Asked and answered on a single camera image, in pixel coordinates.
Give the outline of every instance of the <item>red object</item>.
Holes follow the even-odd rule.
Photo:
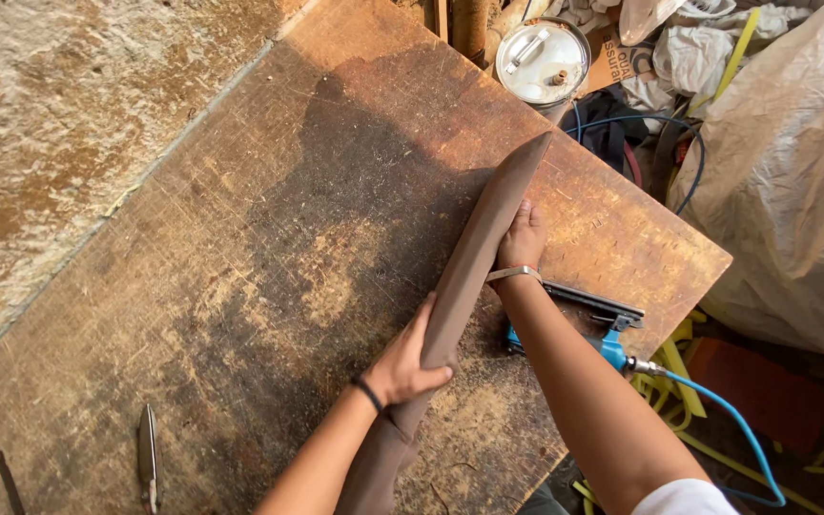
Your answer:
[[[691,139],[676,144],[676,166],[682,166],[682,162],[686,160],[686,154],[689,153],[690,146],[692,146]]]
[[[638,188],[643,188],[641,186],[641,167],[638,166],[638,160],[635,158],[635,152],[632,150],[632,146],[625,141],[625,158],[628,159],[628,168],[632,169],[632,175],[635,176],[635,186]]]
[[[824,389],[714,338],[702,338],[688,369],[693,381],[736,407],[753,430],[793,451],[812,452],[824,425]]]

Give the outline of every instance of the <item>wooden workbench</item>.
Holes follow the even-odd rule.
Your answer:
[[[246,513],[437,283],[491,167],[547,122],[385,0],[320,0],[0,341],[29,512]],[[650,354],[730,258],[558,132],[528,196],[549,278],[647,310]],[[511,513],[566,453],[487,288],[402,513]],[[8,511],[0,479],[0,513]]]

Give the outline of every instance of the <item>hose connector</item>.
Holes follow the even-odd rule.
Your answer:
[[[645,361],[637,357],[629,357],[625,362],[625,368],[636,374],[647,374],[648,376],[666,376],[667,369],[659,366],[653,361]]]

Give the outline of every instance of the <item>pneumatic staple gun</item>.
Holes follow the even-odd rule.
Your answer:
[[[587,339],[590,345],[593,345],[593,348],[595,348],[612,367],[620,372],[624,371],[626,367],[636,372],[647,371],[646,368],[649,367],[648,362],[637,360],[635,357],[626,357],[622,344],[619,343],[619,334],[625,329],[629,327],[635,327],[637,329],[644,328],[644,322],[641,320],[644,317],[644,310],[599,295],[593,295],[592,293],[587,293],[576,288],[569,288],[550,280],[542,280],[542,286],[546,290],[546,293],[548,293],[548,296],[553,299],[558,298],[578,302],[604,313],[603,316],[592,315],[590,319],[596,322],[608,323],[609,330],[606,335],[599,338],[584,334],[584,338]],[[517,337],[517,334],[514,332],[514,327],[512,327],[510,323],[507,325],[505,348],[511,353],[526,354],[523,346],[520,344],[520,338]]]

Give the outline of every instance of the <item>black wristband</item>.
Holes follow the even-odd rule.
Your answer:
[[[378,413],[383,411],[383,404],[380,403],[380,400],[377,399],[377,395],[373,393],[371,387],[367,386],[367,383],[361,379],[361,376],[355,376],[351,378],[351,383],[358,387],[358,390],[363,391],[367,398],[371,400],[373,407],[377,410]]]

